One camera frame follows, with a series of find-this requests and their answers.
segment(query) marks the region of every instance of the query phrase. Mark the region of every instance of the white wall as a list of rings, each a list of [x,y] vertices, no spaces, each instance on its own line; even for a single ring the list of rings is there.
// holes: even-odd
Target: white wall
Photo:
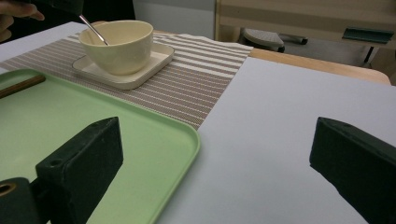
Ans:
[[[214,38],[216,0],[133,1],[136,19],[155,30]]]

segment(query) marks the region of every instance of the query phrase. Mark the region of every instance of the cream-colored bowl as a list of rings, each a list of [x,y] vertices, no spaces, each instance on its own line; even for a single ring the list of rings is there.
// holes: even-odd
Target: cream-colored bowl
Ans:
[[[144,67],[151,54],[153,27],[144,21],[111,21],[94,26],[109,46],[91,30],[80,33],[87,55],[109,74],[129,75]]]

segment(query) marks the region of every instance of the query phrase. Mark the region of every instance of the human hand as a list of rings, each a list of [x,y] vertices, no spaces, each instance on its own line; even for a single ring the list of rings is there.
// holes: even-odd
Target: human hand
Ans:
[[[14,23],[13,17],[30,17],[38,21],[45,19],[33,4],[0,0],[0,42],[11,37],[11,32],[7,28]]]

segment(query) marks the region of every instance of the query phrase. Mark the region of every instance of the white table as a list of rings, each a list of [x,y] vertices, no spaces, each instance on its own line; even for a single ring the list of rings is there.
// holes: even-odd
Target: white table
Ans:
[[[0,61],[85,28],[0,45]],[[316,120],[396,146],[394,111],[394,87],[248,58],[199,128],[201,152],[158,223],[364,223],[309,166]]]

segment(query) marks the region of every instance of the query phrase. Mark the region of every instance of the placemat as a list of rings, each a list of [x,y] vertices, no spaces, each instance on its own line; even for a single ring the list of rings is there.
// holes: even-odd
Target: placemat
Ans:
[[[155,34],[154,42],[173,47],[174,58],[142,86],[130,91],[84,79],[73,71],[72,63],[85,55],[78,34],[3,61],[0,67],[9,71],[33,68],[142,105],[198,129],[252,49],[193,35]]]

